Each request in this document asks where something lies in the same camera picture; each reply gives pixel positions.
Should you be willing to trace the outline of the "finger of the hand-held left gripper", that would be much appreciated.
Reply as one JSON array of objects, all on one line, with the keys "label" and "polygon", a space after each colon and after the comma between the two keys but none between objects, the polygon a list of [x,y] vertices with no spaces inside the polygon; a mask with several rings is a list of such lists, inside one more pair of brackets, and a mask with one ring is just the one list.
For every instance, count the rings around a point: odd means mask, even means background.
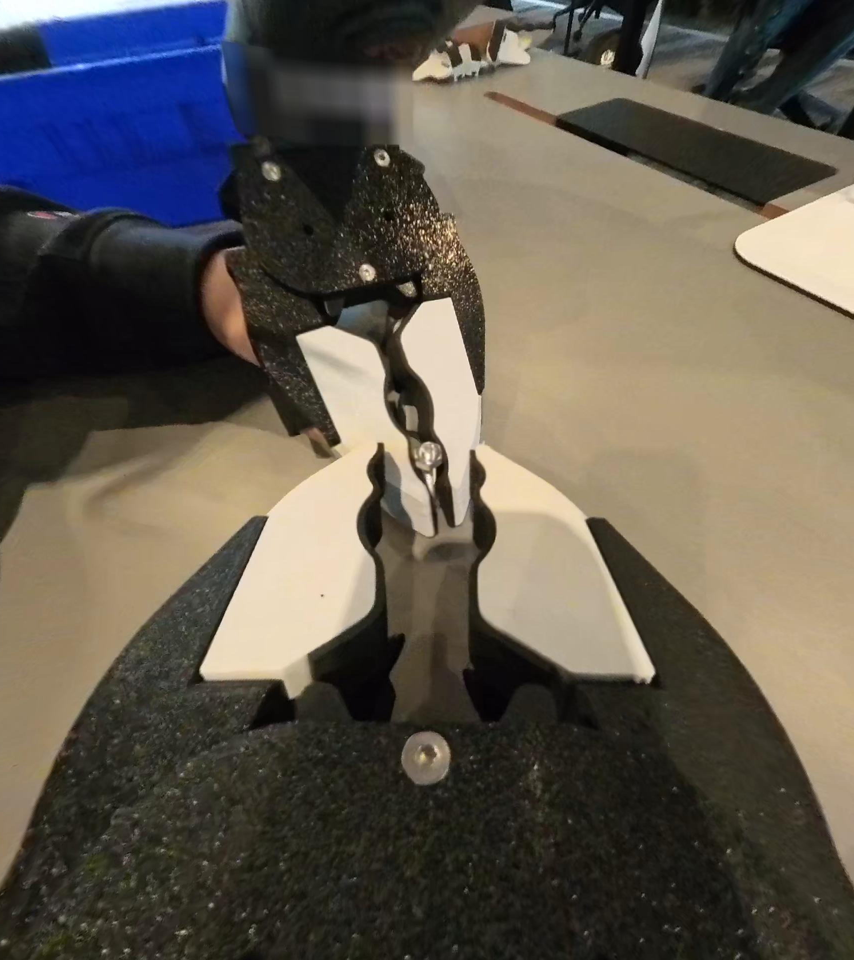
[{"label": "finger of the hand-held left gripper", "polygon": [[454,302],[431,299],[419,304],[399,332],[405,372],[420,389],[426,432],[444,451],[437,477],[444,517],[461,525],[471,502],[472,453],[481,441],[481,391],[468,358]]},{"label": "finger of the hand-held left gripper", "polygon": [[337,432],[337,456],[382,445],[385,509],[416,533],[434,537],[433,500],[413,464],[414,440],[388,407],[387,370],[378,347],[335,326],[300,334],[296,342]]}]

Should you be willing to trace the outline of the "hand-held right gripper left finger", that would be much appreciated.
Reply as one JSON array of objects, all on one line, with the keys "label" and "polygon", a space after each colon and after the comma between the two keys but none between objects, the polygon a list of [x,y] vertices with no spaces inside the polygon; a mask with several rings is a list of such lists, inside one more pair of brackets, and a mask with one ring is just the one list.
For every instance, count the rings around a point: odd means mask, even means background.
[{"label": "hand-held right gripper left finger", "polygon": [[387,685],[385,450],[365,442],[270,510],[199,666],[207,683],[272,681],[290,699],[314,682],[351,701]]}]

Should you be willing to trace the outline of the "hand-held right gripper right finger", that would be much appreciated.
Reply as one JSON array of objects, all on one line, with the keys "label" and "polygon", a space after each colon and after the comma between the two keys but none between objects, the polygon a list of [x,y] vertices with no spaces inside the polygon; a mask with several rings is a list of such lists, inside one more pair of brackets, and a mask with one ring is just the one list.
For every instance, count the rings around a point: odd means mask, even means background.
[{"label": "hand-held right gripper right finger", "polygon": [[480,627],[565,679],[648,685],[655,666],[587,516],[557,488],[492,448],[474,451],[474,532],[491,522],[476,567]]}]

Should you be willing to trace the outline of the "silver metal bolt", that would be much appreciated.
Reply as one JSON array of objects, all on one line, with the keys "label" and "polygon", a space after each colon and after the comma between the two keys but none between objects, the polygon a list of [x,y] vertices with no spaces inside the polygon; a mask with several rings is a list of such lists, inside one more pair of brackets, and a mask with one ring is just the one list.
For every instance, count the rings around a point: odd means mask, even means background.
[{"label": "silver metal bolt", "polygon": [[440,443],[434,440],[423,440],[411,450],[413,470],[425,488],[430,506],[431,536],[437,533],[438,514],[440,512],[439,491],[437,481],[440,469],[444,465],[445,454]]}]

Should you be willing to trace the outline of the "person's left forearm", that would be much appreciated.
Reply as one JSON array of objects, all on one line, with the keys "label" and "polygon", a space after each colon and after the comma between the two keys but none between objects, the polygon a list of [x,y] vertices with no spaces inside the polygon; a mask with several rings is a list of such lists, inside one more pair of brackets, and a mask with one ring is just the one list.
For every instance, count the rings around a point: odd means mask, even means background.
[{"label": "person's left forearm", "polygon": [[0,387],[230,354],[199,286],[213,254],[241,246],[232,221],[172,228],[0,187]]}]

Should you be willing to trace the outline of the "person's left hand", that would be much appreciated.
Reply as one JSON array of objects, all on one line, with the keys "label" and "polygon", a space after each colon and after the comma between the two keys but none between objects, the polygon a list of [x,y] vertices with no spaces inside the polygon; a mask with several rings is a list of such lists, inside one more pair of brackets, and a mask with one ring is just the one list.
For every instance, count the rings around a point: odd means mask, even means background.
[{"label": "person's left hand", "polygon": [[243,252],[243,246],[233,246],[211,256],[201,275],[200,305],[215,340],[230,354],[259,368],[261,362],[248,334],[241,293],[229,269],[232,259]]}]

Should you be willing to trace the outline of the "white and black plastic part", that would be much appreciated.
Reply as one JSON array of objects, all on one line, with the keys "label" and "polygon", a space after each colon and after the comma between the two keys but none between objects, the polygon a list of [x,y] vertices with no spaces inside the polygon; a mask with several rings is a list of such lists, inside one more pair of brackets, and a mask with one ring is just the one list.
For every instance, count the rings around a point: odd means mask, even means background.
[{"label": "white and black plastic part", "polygon": [[530,38],[509,29],[505,20],[461,28],[435,47],[411,78],[415,83],[453,83],[502,66],[528,66],[530,46]]}]

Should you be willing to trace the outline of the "blue plastic bin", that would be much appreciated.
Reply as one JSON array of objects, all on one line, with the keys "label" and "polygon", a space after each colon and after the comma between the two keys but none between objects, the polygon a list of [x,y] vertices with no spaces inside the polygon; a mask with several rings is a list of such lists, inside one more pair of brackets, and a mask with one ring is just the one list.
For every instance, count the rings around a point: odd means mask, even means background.
[{"label": "blue plastic bin", "polygon": [[173,226],[220,219],[238,141],[226,2],[0,2],[0,186]]}]

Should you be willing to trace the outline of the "black rectangular mat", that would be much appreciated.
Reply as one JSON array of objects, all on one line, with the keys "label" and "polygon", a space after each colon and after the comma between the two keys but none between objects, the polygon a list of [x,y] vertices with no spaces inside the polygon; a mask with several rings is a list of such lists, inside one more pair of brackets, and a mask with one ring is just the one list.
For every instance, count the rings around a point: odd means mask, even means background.
[{"label": "black rectangular mat", "polygon": [[624,157],[763,208],[838,169],[647,103],[616,98],[556,116],[556,126]]}]

